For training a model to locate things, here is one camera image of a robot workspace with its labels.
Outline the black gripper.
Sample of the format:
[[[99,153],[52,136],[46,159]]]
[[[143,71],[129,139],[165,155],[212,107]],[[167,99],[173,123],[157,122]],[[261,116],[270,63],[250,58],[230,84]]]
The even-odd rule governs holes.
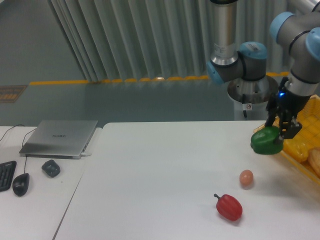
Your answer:
[[[289,91],[286,84],[289,84],[289,78],[283,77],[278,91],[270,95],[266,106],[268,114],[265,127],[271,127],[276,118],[279,118],[278,134],[273,141],[276,145],[282,144],[286,139],[293,139],[302,129],[302,124],[297,121],[297,114],[310,99],[310,96],[302,96]]]

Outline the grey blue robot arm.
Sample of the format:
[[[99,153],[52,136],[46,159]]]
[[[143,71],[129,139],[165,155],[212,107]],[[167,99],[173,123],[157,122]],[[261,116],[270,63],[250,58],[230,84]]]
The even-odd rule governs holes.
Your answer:
[[[209,77],[218,84],[238,78],[249,82],[262,80],[266,75],[266,48],[254,42],[235,47],[237,2],[214,0],[212,4],[216,35],[214,52],[206,64]],[[294,5],[302,12],[301,16],[280,13],[269,28],[275,42],[293,58],[288,76],[281,80],[277,93],[270,96],[266,106],[265,126],[279,121],[273,139],[276,145],[294,138],[302,129],[298,113],[320,83],[320,4],[315,0],[296,0]]]

